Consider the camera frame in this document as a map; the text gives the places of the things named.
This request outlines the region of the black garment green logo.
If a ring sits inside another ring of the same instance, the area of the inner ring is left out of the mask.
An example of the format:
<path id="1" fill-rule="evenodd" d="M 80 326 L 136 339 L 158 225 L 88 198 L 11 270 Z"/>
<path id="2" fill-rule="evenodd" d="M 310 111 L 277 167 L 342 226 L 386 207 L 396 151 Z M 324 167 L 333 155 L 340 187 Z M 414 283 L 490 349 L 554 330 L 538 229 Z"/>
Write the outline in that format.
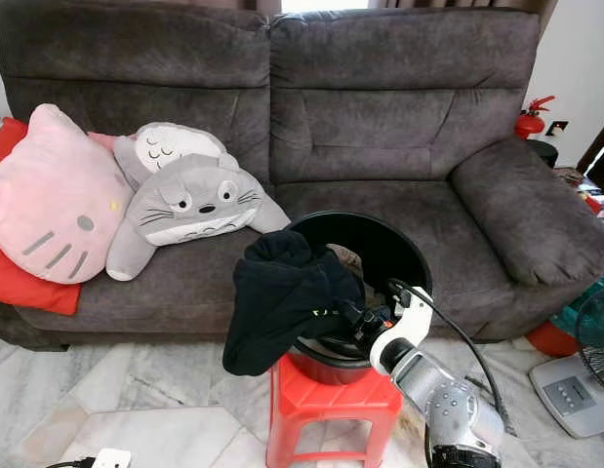
<path id="1" fill-rule="evenodd" d="M 367 303 L 336 253 L 293 230 L 259 236 L 235 263 L 233 285 L 222 368 L 242 377 L 269 370 L 298 338 L 350 333 L 347 311 Z"/>

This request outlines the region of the brown cloth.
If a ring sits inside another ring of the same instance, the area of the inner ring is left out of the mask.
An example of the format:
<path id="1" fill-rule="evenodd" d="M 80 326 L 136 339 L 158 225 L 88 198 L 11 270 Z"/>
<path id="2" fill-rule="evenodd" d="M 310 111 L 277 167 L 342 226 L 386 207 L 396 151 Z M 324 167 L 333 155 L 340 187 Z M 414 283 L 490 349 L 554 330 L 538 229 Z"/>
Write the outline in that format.
<path id="1" fill-rule="evenodd" d="M 336 280 L 342 285 L 356 285 L 359 289 L 367 289 L 365 284 L 364 264 L 360 255 L 351 249 L 339 246 L 337 244 L 328 244 L 328 249 L 336 255 L 341 264 L 341 271 L 338 272 Z"/>

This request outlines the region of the black bucket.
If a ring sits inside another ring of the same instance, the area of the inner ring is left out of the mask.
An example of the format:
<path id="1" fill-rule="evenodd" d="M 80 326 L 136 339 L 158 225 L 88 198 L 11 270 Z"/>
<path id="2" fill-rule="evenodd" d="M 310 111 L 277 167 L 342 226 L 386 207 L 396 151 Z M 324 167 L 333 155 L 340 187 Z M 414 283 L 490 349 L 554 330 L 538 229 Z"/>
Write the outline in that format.
<path id="1" fill-rule="evenodd" d="M 351 249 L 364 264 L 365 294 L 361 306 L 387 306 L 392 325 L 402 293 L 400 282 L 422 287 L 432 294 L 432 276 L 421 250 L 403 232 L 368 214 L 313 213 L 290 222 L 288 230 L 301 233 L 318 249 L 328 244 Z M 319 338 L 299 338 L 287 357 L 292 357 L 306 377 L 329 386 L 342 386 L 367 377 L 373 369 L 368 358 L 372 344 L 356 344 L 351 331 L 337 331 Z"/>

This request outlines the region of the red plastic stool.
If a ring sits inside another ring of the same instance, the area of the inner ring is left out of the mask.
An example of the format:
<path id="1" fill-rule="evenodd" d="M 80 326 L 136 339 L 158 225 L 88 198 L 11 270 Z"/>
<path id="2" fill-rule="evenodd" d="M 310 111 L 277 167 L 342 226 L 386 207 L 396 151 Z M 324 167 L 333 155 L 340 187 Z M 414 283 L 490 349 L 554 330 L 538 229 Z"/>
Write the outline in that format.
<path id="1" fill-rule="evenodd" d="M 296 462 L 363 462 L 381 468 L 401 411 L 401 394 L 376 371 L 342 386 L 329 386 L 306 377 L 292 357 L 282 358 L 270 370 L 270 425 L 266 442 L 267 468 L 289 468 Z M 311 423 L 358 419 L 370 423 L 367 448 L 361 451 L 307 451 L 297 453 L 302 429 Z"/>

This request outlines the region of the red plastic basin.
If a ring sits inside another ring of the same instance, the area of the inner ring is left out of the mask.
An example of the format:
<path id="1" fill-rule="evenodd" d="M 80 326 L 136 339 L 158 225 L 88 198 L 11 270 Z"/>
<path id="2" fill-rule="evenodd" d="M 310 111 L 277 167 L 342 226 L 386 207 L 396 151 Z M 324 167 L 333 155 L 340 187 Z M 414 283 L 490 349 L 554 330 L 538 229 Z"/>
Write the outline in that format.
<path id="1" fill-rule="evenodd" d="M 554 358 L 565 358 L 579 352 L 579 343 L 551 321 L 543 321 L 525 335 L 535 349 Z"/>

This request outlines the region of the large grey totoro plush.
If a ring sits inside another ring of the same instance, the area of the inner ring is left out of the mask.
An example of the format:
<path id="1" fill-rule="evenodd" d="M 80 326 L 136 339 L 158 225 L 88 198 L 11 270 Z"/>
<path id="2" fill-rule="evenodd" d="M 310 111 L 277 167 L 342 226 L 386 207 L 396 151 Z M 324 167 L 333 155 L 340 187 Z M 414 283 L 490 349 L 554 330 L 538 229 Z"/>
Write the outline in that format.
<path id="1" fill-rule="evenodd" d="M 106 275 L 131 281 L 160 246 L 225 235 L 261 233 L 290 223 L 264 186 L 231 157 L 182 156 L 137 188 L 108 251 Z"/>

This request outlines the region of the grey fabric sofa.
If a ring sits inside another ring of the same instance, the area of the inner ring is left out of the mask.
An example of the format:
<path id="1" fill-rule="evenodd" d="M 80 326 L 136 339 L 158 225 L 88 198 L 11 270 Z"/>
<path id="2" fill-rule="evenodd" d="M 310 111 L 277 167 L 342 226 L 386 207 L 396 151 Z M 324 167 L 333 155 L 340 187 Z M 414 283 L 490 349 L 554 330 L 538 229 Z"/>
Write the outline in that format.
<path id="1" fill-rule="evenodd" d="M 110 137 L 208 131 L 289 218 L 380 219 L 446 315 L 495 342 L 604 276 L 604 223 L 514 134 L 539 35 L 506 8 L 0 0 L 0 71 L 18 117 L 51 103 Z"/>

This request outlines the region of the teal white floor fan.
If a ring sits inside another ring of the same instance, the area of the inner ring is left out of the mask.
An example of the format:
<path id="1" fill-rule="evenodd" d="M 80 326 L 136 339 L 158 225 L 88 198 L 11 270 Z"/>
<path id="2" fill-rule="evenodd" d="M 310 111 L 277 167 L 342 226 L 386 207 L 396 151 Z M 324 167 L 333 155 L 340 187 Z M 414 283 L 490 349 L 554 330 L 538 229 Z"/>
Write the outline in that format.
<path id="1" fill-rule="evenodd" d="M 604 432 L 604 276 L 547 322 L 578 351 L 530 370 L 535 391 L 571 437 Z"/>

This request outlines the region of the red cushion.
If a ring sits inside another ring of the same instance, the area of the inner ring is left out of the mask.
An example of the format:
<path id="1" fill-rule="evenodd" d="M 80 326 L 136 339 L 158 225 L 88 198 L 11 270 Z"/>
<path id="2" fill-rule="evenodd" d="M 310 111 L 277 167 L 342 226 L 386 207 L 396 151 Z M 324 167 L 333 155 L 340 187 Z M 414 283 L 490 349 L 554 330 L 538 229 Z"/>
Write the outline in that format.
<path id="1" fill-rule="evenodd" d="M 0 129 L 0 162 L 6 159 L 9 151 L 26 135 L 24 122 L 6 117 Z M 62 316 L 73 316 L 77 312 L 80 293 L 79 285 L 53 284 L 30 275 L 17 267 L 0 250 L 0 302 L 12 306 L 32 307 L 57 313 Z"/>

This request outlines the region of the small grey totoro plush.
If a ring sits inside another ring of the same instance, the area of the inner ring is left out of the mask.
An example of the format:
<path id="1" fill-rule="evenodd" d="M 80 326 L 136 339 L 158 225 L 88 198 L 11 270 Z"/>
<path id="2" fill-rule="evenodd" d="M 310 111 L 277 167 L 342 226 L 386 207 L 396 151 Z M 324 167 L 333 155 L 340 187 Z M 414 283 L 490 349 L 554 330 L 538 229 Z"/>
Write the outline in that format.
<path id="1" fill-rule="evenodd" d="M 111 148 L 115 161 L 133 191 L 164 166 L 194 153 L 212 157 L 225 168 L 239 168 L 224 144 L 208 131 L 173 122 L 150 122 L 141 126 L 133 136 L 119 136 Z"/>

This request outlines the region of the red fire extinguisher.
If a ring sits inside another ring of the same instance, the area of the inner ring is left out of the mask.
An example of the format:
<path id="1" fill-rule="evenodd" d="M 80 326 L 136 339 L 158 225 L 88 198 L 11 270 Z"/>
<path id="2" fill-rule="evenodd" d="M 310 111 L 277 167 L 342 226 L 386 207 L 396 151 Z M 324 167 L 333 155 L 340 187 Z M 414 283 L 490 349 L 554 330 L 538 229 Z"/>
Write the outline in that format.
<path id="1" fill-rule="evenodd" d="M 519 119 L 515 124 L 514 132 L 517 137 L 530 139 L 533 135 L 541 134 L 545 131 L 545 121 L 540 113 L 546 112 L 547 103 L 556 97 L 540 97 L 533 99 L 525 110 L 520 112 Z"/>

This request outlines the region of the pink cat cushion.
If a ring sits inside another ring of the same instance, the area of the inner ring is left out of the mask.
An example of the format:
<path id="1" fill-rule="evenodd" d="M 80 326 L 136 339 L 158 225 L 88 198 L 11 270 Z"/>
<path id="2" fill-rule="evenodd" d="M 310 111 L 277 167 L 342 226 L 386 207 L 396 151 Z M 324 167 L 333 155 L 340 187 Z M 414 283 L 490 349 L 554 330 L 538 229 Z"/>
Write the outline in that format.
<path id="1" fill-rule="evenodd" d="M 38 105 L 0 162 L 0 250 L 30 275 L 83 284 L 105 268 L 132 193 L 109 139 Z"/>

